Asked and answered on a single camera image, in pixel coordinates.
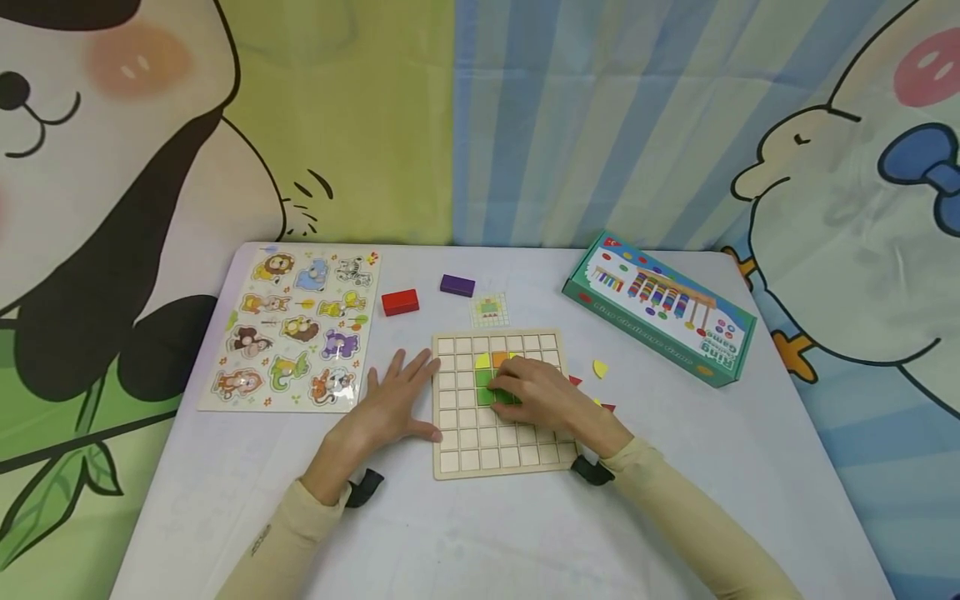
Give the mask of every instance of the pink cheek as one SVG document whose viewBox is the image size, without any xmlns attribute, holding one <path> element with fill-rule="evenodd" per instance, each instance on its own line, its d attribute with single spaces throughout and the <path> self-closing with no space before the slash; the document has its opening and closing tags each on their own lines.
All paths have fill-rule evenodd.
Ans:
<svg viewBox="0 0 960 600">
<path fill-rule="evenodd" d="M 960 28 L 917 44 L 894 73 L 894 91 L 908 107 L 927 107 L 960 92 Z"/>
<path fill-rule="evenodd" d="M 160 94 L 183 80 L 193 64 L 173 34 L 135 21 L 95 36 L 84 58 L 86 73 L 97 88 L 118 100 Z"/>
</svg>

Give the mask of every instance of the left hand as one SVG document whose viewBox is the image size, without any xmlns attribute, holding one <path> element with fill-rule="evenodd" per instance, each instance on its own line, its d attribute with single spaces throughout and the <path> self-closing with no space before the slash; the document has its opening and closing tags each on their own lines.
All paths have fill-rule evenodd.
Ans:
<svg viewBox="0 0 960 600">
<path fill-rule="evenodd" d="M 404 368 L 405 355 L 402 349 L 394 354 L 382 382 L 370 369 L 367 396 L 330 429 L 301 478 L 322 504 L 335 505 L 350 474 L 381 447 L 408 436 L 430 442 L 443 438 L 433 423 L 411 416 L 414 401 L 440 370 L 440 360 L 430 360 L 425 349 Z"/>
</svg>

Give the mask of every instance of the purple rectangular block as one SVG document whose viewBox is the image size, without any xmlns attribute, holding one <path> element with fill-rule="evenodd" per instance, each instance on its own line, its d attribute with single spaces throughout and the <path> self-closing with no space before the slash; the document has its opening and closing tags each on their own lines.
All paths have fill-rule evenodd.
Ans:
<svg viewBox="0 0 960 600">
<path fill-rule="evenodd" d="M 473 298 L 474 285 L 476 285 L 476 281 L 473 279 L 464 279 L 462 277 L 455 277 L 453 275 L 444 275 L 444 278 L 440 281 L 440 291 L 447 292 L 448 294 L 456 294 L 457 296 Z"/>
</svg>

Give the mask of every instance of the beige sleeve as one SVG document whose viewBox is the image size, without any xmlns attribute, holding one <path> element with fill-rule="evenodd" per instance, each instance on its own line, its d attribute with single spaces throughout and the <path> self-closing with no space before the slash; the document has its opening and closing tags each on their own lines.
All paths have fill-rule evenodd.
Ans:
<svg viewBox="0 0 960 600">
<path fill-rule="evenodd" d="M 274 516 L 240 557 L 217 594 L 224 600 L 296 598 L 317 546 L 340 521 L 350 485 L 336 506 L 324 506 L 300 480 L 287 489 Z"/>
<path fill-rule="evenodd" d="M 717 598 L 802 598 L 760 544 L 648 443 L 634 438 L 602 463 Z"/>
</svg>

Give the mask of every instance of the red rectangular block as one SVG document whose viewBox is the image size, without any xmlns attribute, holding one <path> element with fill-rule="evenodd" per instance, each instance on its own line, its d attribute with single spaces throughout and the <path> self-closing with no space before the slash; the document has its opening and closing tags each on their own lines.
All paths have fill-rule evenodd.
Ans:
<svg viewBox="0 0 960 600">
<path fill-rule="evenodd" d="M 383 302 L 383 312 L 388 317 L 402 315 L 420 310 L 420 302 L 417 300 L 417 290 L 404 290 L 402 292 L 393 292 L 384 294 L 380 297 Z"/>
</svg>

